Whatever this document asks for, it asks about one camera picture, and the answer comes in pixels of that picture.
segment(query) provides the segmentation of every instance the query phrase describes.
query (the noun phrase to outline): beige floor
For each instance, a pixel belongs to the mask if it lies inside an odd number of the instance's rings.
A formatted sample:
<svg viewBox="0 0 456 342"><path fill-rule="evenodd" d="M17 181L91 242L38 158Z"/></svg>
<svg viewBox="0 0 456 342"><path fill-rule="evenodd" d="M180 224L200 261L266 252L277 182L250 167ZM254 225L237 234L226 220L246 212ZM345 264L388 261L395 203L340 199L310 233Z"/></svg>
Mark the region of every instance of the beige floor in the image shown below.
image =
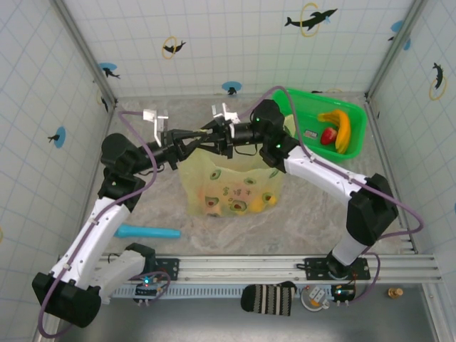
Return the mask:
<svg viewBox="0 0 456 342"><path fill-rule="evenodd" d="M361 95L340 98L363 106ZM163 109L169 112L169 128L197 129L211 120L211 105L225 102L238 113L246 110L257 98L143 98L122 100L119 109ZM132 118L133 125L145 140L153 140L152 125ZM116 116L110 133L134 137ZM384 174L380 156L369 125L361 154L342 164L364 175ZM90 197L92 207L102 182L103 166L99 167ZM160 173L156 183L145 192L126 223L138 226L180 229L180 239L118 239L113 237L107 252L120 252L132 242L140 242L161 254L327 254L339 241L346 223L346 208L311 183L285 175L281 199L275 208L261 214L235 218L191 217L186 213L187 199L178 172L169 166ZM394 222L388 232L399 229ZM399 238L385 239L374 248L384 254L400 253Z"/></svg>

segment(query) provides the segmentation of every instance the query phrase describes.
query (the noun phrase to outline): metal frame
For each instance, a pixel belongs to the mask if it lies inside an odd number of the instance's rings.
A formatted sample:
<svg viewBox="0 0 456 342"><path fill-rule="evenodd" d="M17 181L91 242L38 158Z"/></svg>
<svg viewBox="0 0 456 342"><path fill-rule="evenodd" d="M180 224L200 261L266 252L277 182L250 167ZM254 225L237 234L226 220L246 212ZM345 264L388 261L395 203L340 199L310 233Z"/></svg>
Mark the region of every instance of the metal frame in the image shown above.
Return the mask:
<svg viewBox="0 0 456 342"><path fill-rule="evenodd" d="M398 34L394 37L393 45L390 50L386 53L385 58L383 59L380 68L378 69L370 87L367 92L368 96L372 97L375 92L380 88L383 79L385 79L386 74L390 70L394 60L398 57L400 51L402 50L405 42L410 36L410 32L414 27L417 20L420 18L423 9L425 8L428 0L414 0L410 10L405 16L402 27L400 28Z"/></svg>
<svg viewBox="0 0 456 342"><path fill-rule="evenodd" d="M368 122L370 125L370 130L372 131L375 144L377 145L377 151L378 151L378 154L380 155L380 161L382 163L383 169L385 170L385 176L391 185L391 192L393 193L394 198L397 198L400 201L402 201L402 199L400 198L399 192L398 192L398 185L396 184L395 178L393 176L393 169L391 168L390 162L385 153L385 145L383 144L383 141L382 141L382 138L380 135L380 130L378 129L377 120L375 119L375 114L373 112L373 109L372 109L371 105L368 103L366 103L364 105L364 109L366 110L366 113L368 114L368 118L369 118ZM407 219L407 215L405 215L404 209L398 208L398 210L399 210L399 222L400 222L401 228L404 231L410 230L410 224ZM419 252L413 235L404 235L401 237L401 240L403 242L403 245L402 245L403 251L406 254L415 254L415 253Z"/></svg>
<svg viewBox="0 0 456 342"><path fill-rule="evenodd" d="M95 82L100 87L101 94L103 98L108 101L111 107L115 105L115 96L110 88L106 77L101 72L101 69L98 67L98 63L93 57L92 52L90 51L86 41L82 37L78 27L76 26L76 22L73 19L68 7L65 5L63 0L50 0L52 7L56 11L59 19L61 20L63 27L68 32L68 35L73 40L76 48L78 49L79 53L82 55L85 64L87 65L88 69L92 73L92 76L95 79Z"/></svg>
<svg viewBox="0 0 456 342"><path fill-rule="evenodd" d="M178 258L180 260L179 276L173 281L173 287L180 289L195 285L223 285L242 286L248 284L276 284L282 281L292 281L295 284L339 284L341 281L309 281L306 273L296 268L308 257L324 257L322 255L258 255L258 256L175 256L162 257ZM377 270L377 259L374 256L363 256L368 261L370 273ZM396 255L384 254L380 256L381 268L379 284L436 284L442 282L442 277L433 255L414 254ZM101 268L108 264L108 254L104 254L97 264ZM357 281L357 284L369 284L371 280ZM114 297L122 297L123 289L139 284L140 281L127 281Z"/></svg>
<svg viewBox="0 0 456 342"><path fill-rule="evenodd" d="M112 105L115 103L115 96L98 64L93 57L87 43L84 41L76 23L71 16L63 0L50 0L52 7L62 20L69 36L81 53L87 67L91 71L95 82L100 87L103 97ZM400 53L403 44L410 35L411 29L419 19L428 0L415 0L408 15L404 20L401 30L396 35L391 49L380 65L369 91L367 99L375 94L390 66ZM378 152L386 176L394 182L388 159L385 157L383 144L380 139L375 117L369 105L366 112L373 120L369 123L377 143ZM393 186L393 194L398 196L396 186ZM406 230L407 218L400 211L400 221ZM423 284L430 316L434 323L439 341L449 341L450 332L445 319L440 297L438 296L437 285L442 284L437 263L433 255L415 254L413 240L403 237L403 255L381 255L381 270L378 283L382 284ZM242 289L246 284L277 283L284 280L293 281L300 289L304 284L337 284L337 281L307 281L303 271L296 269L296 263L305 257L314 256L173 256L180 259L180 276L172 283L169 293L163 296L164 299L187 299L187 298L239 298ZM371 274L377 269L376 259L366 256ZM101 258L98 266L101 267L108 262L107 254ZM369 281L359 281L360 284L368 284ZM133 298L137 282L128 281L113 294L113 298ZM50 333L58 329L59 319L48 316L45 326ZM33 341L43 341L44 338L37 331Z"/></svg>

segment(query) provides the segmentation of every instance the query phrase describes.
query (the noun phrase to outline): sock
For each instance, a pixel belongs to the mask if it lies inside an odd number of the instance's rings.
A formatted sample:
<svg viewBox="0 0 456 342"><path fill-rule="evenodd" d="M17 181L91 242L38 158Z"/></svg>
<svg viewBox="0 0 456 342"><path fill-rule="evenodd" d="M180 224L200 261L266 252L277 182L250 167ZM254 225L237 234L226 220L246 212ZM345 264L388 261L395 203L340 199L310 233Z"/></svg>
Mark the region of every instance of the sock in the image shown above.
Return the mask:
<svg viewBox="0 0 456 342"><path fill-rule="evenodd" d="M290 316L296 290L291 281L277 285L248 285L242 292L241 307L247 312Z"/></svg>

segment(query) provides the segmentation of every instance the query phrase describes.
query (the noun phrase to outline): banana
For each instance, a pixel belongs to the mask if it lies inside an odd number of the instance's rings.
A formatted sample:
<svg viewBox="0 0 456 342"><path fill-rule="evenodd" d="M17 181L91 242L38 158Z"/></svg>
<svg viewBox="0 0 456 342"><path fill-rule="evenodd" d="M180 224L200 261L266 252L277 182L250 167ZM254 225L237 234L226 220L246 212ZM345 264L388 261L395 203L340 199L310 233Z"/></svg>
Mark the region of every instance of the banana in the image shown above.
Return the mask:
<svg viewBox="0 0 456 342"><path fill-rule="evenodd" d="M318 121L332 123L339 128L336 138L336 150L337 153L345 153L351 137L350 119L348 118L347 113L335 109L329 113L320 113L317 118Z"/></svg>

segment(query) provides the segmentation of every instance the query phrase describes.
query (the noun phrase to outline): label sticker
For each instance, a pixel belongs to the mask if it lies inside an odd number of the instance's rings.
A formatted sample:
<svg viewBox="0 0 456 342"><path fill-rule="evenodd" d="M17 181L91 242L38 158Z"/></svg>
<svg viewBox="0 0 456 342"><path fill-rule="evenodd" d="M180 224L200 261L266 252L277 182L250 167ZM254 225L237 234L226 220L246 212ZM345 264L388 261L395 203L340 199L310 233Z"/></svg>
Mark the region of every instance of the label sticker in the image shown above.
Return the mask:
<svg viewBox="0 0 456 342"><path fill-rule="evenodd" d="M306 132L304 132L304 137L311 138L311 139L316 139L318 137L318 133L314 132L312 130L306 130Z"/></svg>

